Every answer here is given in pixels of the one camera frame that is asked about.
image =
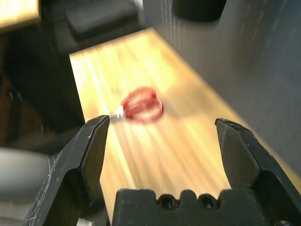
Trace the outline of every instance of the dark background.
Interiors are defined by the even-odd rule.
[[[172,0],[143,7],[147,26],[301,176],[301,1],[228,0],[214,24],[175,18]]]

